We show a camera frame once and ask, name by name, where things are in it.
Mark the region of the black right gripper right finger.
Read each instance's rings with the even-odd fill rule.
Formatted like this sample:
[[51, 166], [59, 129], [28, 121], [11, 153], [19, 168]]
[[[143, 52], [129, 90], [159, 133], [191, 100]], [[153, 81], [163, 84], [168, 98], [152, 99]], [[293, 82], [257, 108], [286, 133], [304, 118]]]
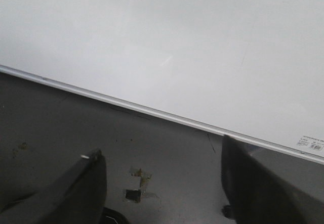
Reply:
[[323, 202], [306, 194], [254, 159], [240, 142], [224, 136], [222, 212], [236, 223], [323, 223]]

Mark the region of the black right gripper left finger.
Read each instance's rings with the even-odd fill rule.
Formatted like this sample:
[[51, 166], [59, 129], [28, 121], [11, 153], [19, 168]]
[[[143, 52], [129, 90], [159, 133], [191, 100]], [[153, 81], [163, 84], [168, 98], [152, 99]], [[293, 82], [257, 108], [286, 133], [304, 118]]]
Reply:
[[99, 223], [106, 199], [106, 160], [96, 149], [38, 193], [1, 213], [1, 223]]

